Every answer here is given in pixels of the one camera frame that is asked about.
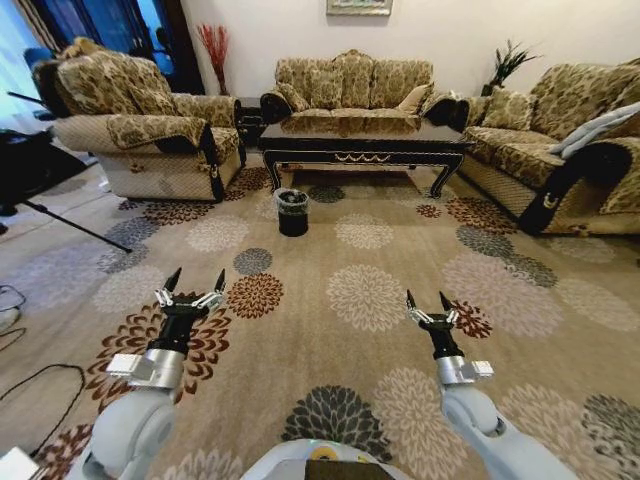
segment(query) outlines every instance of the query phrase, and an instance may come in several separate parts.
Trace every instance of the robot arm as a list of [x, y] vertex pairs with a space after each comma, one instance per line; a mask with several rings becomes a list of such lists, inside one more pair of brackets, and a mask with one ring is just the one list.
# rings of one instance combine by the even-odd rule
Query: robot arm
[[98, 417], [91, 440], [75, 461], [68, 479], [142, 479], [175, 423], [174, 395], [180, 387], [193, 323], [224, 301], [224, 270], [212, 292], [173, 294], [181, 269], [156, 290], [167, 318], [160, 336], [144, 355], [115, 355], [107, 372], [138, 387], [109, 405]]
[[560, 460], [533, 437], [520, 432], [473, 384], [491, 377], [488, 362], [468, 362], [453, 340], [458, 313], [440, 293], [445, 314], [426, 314], [416, 308], [407, 291], [409, 318], [431, 336], [438, 365], [442, 413], [482, 457], [492, 479], [577, 479]]

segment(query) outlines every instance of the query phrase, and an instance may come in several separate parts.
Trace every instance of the coffee table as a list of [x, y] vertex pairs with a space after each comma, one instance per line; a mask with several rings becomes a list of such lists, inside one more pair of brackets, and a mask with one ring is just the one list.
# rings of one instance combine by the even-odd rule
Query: coffee table
[[443, 167], [428, 196], [439, 198], [472, 142], [459, 132], [419, 117], [294, 115], [269, 125], [258, 140], [272, 190], [280, 188], [278, 163], [428, 165]]

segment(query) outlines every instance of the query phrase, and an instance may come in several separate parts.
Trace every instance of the sofa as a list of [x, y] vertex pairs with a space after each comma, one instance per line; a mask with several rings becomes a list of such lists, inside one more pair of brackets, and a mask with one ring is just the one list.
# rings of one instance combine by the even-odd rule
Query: sofa
[[459, 102], [452, 126], [475, 144], [459, 173], [531, 234], [640, 233], [638, 115], [568, 159], [549, 152], [585, 122], [640, 101], [640, 67], [557, 65], [531, 94], [524, 131], [482, 126], [491, 97]]
[[244, 165], [240, 102], [172, 93], [147, 59], [101, 50], [41, 63], [34, 80], [55, 136], [93, 153], [116, 195], [220, 202]]
[[[342, 73], [342, 91], [336, 108], [312, 108], [313, 70], [338, 70]], [[280, 59], [275, 71], [276, 86], [262, 95], [260, 104], [267, 123], [277, 123], [288, 117], [392, 117], [417, 118], [427, 111], [437, 114], [443, 103], [452, 101], [434, 90], [433, 65], [425, 60], [375, 60], [358, 50], [349, 50], [333, 59]], [[281, 90], [281, 85], [293, 87], [308, 104], [296, 108]], [[426, 86], [415, 112], [396, 107], [418, 86]]]

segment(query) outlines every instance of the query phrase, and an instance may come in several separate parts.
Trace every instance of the trash can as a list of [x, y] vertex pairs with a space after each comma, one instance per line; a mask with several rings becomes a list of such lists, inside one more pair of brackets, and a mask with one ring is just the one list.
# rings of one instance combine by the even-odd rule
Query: trash can
[[291, 188], [279, 188], [273, 192], [278, 206], [280, 233], [287, 237], [299, 237], [309, 229], [309, 196]]

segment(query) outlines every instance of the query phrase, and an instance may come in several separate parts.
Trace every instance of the picture frame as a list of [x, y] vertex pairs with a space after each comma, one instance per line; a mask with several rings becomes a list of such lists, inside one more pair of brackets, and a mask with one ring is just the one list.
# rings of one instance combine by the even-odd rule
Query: picture frame
[[393, 0], [327, 0], [327, 15], [391, 15]]

